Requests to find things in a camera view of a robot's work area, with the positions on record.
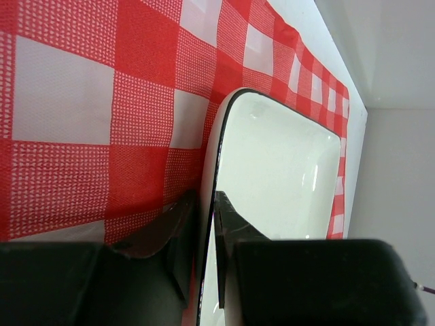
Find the white dish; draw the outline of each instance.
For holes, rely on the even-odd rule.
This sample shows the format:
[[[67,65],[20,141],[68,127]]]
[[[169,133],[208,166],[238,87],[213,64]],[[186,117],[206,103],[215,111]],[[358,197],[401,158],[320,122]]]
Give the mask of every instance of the white dish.
[[[236,211],[270,239],[325,238],[339,159],[339,137],[317,122],[254,90],[225,98],[201,185],[200,243],[210,239],[201,325],[225,325],[210,228],[214,192],[224,191]]]

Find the white wall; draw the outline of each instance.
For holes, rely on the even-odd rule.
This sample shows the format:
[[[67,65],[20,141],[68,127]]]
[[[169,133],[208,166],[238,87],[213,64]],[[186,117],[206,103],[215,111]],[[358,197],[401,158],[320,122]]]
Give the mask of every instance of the white wall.
[[[435,287],[435,111],[368,110],[349,237],[388,242]],[[421,299],[435,325],[435,295]]]

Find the red and white checkered tablecloth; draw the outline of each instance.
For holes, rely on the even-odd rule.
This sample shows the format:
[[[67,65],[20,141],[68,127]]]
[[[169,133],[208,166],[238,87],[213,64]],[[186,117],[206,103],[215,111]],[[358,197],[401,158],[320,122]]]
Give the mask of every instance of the red and white checkered tablecloth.
[[[3,0],[0,12],[0,240],[111,243],[149,223],[198,188],[215,113],[241,86],[340,136],[328,237],[342,237],[349,94],[265,0]]]

